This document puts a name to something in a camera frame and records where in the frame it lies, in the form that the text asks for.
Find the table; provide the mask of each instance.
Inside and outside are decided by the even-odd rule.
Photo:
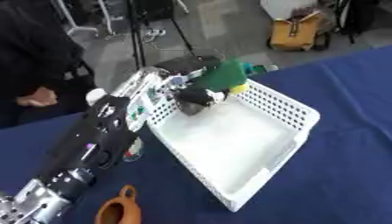
[[[138,190],[144,224],[391,223],[389,55],[392,47],[254,78],[314,107],[322,118],[308,142],[238,213],[230,213],[144,129],[143,158],[109,171],[63,223],[93,223],[101,204],[125,184]],[[0,131],[0,188],[16,193],[77,116]]]

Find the gray floor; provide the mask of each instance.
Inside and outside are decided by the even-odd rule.
[[[268,49],[265,40],[270,35],[270,17],[258,0],[184,0],[191,13],[178,9],[178,22],[198,53],[214,53],[222,58],[239,58],[245,62],[291,67],[372,47],[392,43],[392,16],[377,13],[377,26],[350,45],[346,37],[334,35],[331,48],[324,52],[279,52]],[[167,34],[146,44],[148,65],[184,55],[184,45],[171,22],[154,24],[164,27]],[[97,84],[111,91],[134,70],[129,35],[94,38],[86,33],[75,37],[86,47],[86,60],[97,72]]]

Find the white object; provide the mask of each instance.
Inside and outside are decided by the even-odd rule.
[[[238,211],[306,141],[319,113],[252,80],[194,116],[163,99],[152,132],[230,211]]]
[[[86,95],[86,101],[87,104],[91,107],[93,106],[97,101],[99,101],[103,96],[107,95],[105,89],[103,88],[96,88],[88,92]]]
[[[295,9],[305,8],[317,3],[317,0],[260,0],[260,5],[272,19],[288,19]]]

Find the robotic hand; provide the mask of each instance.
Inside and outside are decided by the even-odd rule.
[[[14,198],[0,195],[0,224],[47,224],[61,216],[122,160],[162,97],[204,107],[223,101],[226,94],[189,88],[200,74],[170,76],[148,67],[104,95],[49,151],[35,178]]]

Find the black jacket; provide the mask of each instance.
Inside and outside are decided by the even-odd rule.
[[[49,0],[0,0],[0,98],[56,90],[82,49],[62,30]]]

